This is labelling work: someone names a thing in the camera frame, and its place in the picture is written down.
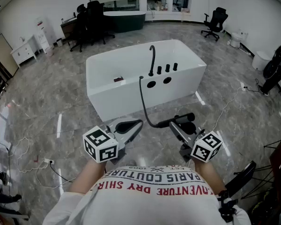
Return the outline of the person's right forearm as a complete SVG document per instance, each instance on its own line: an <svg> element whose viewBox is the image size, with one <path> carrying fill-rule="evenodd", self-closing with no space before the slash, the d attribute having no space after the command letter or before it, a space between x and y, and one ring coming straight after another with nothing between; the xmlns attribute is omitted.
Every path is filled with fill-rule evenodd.
<svg viewBox="0 0 281 225"><path fill-rule="evenodd" d="M195 171L207 182L213 193L218 195L221 191L226 190L223 180L210 162L203 162L197 158L192 158L195 164Z"/></svg>

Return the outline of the brown wooden desk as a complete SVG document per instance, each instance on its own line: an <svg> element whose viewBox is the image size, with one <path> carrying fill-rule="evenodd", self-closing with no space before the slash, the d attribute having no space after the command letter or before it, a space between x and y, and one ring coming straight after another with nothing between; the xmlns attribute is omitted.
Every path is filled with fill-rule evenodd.
<svg viewBox="0 0 281 225"><path fill-rule="evenodd" d="M75 26L76 26L77 18L71 18L68 20L65 20L61 25L61 29L63 32L63 38L68 38L70 34L73 32Z"/></svg>

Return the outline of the white drawer cabinet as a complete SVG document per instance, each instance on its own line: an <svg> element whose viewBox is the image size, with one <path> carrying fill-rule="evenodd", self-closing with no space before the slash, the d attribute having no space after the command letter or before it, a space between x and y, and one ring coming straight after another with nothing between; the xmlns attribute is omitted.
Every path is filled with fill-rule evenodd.
<svg viewBox="0 0 281 225"><path fill-rule="evenodd" d="M37 60L36 53L40 54L40 50L38 49L37 41L34 35L32 35L17 48L13 49L10 54L15 60L17 66L20 68L20 64L30 58Z"/></svg>

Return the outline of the white round trash can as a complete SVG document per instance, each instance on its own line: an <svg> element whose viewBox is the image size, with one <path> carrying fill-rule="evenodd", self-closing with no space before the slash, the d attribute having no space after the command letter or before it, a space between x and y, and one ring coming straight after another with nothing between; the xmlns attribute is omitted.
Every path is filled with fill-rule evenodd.
<svg viewBox="0 0 281 225"><path fill-rule="evenodd" d="M257 71L263 71L271 58L263 51L256 51L252 61L252 67Z"/></svg>

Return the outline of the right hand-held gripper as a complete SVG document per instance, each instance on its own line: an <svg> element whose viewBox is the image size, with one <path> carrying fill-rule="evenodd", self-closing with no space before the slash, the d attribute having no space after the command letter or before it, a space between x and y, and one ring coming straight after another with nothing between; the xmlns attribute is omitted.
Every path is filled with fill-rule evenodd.
<svg viewBox="0 0 281 225"><path fill-rule="evenodd" d="M223 140L214 131L207 134L205 130L201 130L197 133L196 126L192 122L179 125L171 122L170 129L183 143L179 153L185 162L196 158L207 163L218 153L223 143Z"/></svg>

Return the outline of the beige wooden board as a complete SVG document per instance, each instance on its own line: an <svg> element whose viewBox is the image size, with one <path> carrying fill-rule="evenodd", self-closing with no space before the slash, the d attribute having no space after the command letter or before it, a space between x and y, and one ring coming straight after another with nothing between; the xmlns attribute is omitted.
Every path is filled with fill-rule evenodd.
<svg viewBox="0 0 281 225"><path fill-rule="evenodd" d="M4 38L2 33L0 34L0 63L7 71L10 77L13 77L18 70L18 65L16 64L13 56L11 55L12 48Z"/></svg>

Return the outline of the white bathtub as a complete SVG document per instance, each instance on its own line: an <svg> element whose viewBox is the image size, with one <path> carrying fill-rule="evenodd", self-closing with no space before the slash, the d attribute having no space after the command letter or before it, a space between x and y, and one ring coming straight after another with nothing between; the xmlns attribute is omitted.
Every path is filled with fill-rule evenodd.
<svg viewBox="0 0 281 225"><path fill-rule="evenodd" d="M148 76L155 46L153 76ZM165 72L170 64L170 71ZM162 67L157 74L158 66ZM102 121L194 94L206 63L180 40L138 44L100 53L86 61L87 95ZM124 79L114 82L114 78Z"/></svg>

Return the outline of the person's left forearm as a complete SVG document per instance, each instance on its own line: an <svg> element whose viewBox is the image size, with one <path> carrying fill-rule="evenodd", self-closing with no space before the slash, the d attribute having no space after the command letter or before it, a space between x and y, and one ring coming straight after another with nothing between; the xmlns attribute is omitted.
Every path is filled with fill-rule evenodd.
<svg viewBox="0 0 281 225"><path fill-rule="evenodd" d="M69 192L86 194L94 184L104 175L107 162L97 163L89 160L80 174L74 179Z"/></svg>

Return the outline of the black curved faucet spout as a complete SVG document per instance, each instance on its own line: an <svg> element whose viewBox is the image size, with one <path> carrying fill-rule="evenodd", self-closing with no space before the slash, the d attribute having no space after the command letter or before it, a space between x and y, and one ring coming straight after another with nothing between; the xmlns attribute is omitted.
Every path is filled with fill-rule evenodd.
<svg viewBox="0 0 281 225"><path fill-rule="evenodd" d="M151 67L150 67L150 71L148 76L153 76L153 69L154 69L154 63L155 63L155 46L151 45L149 48L150 51L152 51L153 55L152 55L152 61L151 61Z"/></svg>

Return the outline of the person's white printed shirt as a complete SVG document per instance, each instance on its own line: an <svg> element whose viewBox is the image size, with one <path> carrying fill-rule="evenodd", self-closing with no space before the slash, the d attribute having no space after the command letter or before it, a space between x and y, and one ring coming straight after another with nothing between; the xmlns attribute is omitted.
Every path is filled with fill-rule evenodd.
<svg viewBox="0 0 281 225"><path fill-rule="evenodd" d="M183 166L124 166L107 172L86 194L65 192L43 225L251 225L223 202L194 170Z"/></svg>

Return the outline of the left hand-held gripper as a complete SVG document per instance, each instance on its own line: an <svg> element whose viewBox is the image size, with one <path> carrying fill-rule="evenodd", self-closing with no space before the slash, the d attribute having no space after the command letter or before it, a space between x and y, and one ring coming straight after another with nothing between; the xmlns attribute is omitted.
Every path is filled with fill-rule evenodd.
<svg viewBox="0 0 281 225"><path fill-rule="evenodd" d="M143 120L121 120L115 125L93 127L83 134L83 147L97 163L111 161L116 164L126 155L126 144L131 142L143 127Z"/></svg>

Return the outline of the black office chair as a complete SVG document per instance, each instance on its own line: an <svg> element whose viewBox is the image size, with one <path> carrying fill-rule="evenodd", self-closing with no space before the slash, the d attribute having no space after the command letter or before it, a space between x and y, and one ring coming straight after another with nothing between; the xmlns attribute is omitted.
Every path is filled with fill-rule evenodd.
<svg viewBox="0 0 281 225"><path fill-rule="evenodd" d="M82 45L88 40L88 32L87 32L87 13L84 4L81 4L77 7L77 21L75 25L75 29L72 33L73 39L76 41L76 44L70 48L70 52L73 51L74 48L79 46L79 52L82 52Z"/></svg>
<svg viewBox="0 0 281 225"><path fill-rule="evenodd" d="M226 9L217 7L216 10L213 11L212 18L209 22L207 21L209 15L206 13L204 15L206 16L204 24L208 27L209 30L202 30L200 34L202 35L203 32L206 33L206 35L204 36L205 38L212 35L215 38L215 41L217 42L220 38L217 33L223 30L223 23L228 18L228 14L226 14Z"/></svg>
<svg viewBox="0 0 281 225"><path fill-rule="evenodd" d="M104 16L104 8L99 1L94 0L87 4L87 18L91 45L94 45L94 43L99 40L102 40L105 45L105 37L115 38L115 35L110 34L107 30L107 20Z"/></svg>

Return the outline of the white water dispenser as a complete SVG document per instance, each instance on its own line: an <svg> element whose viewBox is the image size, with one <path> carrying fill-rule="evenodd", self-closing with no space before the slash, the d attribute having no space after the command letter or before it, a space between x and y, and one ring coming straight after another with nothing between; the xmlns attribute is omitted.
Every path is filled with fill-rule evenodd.
<svg viewBox="0 0 281 225"><path fill-rule="evenodd" d="M48 32L48 26L46 23L46 20L42 17L38 17L36 19L36 25L37 25L37 38L40 42L40 45L46 53L46 49L50 48L50 34Z"/></svg>

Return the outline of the black tripod stand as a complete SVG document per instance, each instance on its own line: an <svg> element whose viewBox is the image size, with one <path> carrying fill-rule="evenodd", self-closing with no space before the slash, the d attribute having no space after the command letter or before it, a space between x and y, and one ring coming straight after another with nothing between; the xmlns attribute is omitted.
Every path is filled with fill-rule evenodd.
<svg viewBox="0 0 281 225"><path fill-rule="evenodd" d="M263 171L268 171L268 174L264 178L260 179L254 176L255 173ZM233 174L235 177L225 185L229 197L234 196L251 180L257 181L258 184L243 195L240 198L241 200L259 196L265 193L265 191L261 191L265 185L270 185L270 189L272 189L274 185L274 173L271 165L257 167L257 164L251 161L242 171L234 172Z"/></svg>

